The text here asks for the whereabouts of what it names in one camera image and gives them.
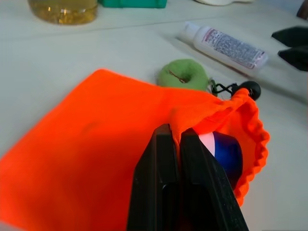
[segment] green felt object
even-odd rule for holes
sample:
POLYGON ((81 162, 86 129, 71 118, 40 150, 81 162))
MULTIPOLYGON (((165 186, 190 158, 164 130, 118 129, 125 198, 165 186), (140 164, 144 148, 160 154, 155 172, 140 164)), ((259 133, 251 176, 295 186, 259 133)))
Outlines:
POLYGON ((179 59, 163 67, 158 85, 173 88, 207 90, 209 79, 203 67, 192 59, 179 59))

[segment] orange drawstring bag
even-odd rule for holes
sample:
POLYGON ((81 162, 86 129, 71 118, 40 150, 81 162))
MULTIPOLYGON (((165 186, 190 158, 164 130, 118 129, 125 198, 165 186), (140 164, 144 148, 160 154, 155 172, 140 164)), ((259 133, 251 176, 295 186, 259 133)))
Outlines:
POLYGON ((0 219, 31 231, 124 231, 134 168, 162 124, 170 124, 177 148, 188 128, 239 141, 241 205, 269 141, 248 90, 222 101, 98 70, 0 160, 0 219))

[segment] white table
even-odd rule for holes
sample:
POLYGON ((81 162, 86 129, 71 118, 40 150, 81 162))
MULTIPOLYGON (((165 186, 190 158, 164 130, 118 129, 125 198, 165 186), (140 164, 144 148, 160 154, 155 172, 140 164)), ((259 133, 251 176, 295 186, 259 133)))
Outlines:
POLYGON ((193 58, 223 84, 246 78, 175 37, 186 20, 213 26, 263 48, 268 65, 256 79, 260 118, 271 134, 267 166, 250 183, 242 211, 251 231, 308 229, 307 74, 277 56, 272 32, 307 25, 255 2, 226 7, 168 0, 166 9, 103 9, 84 26, 35 18, 25 0, 0 2, 0 155, 76 84, 98 68, 155 83, 166 63, 193 58))

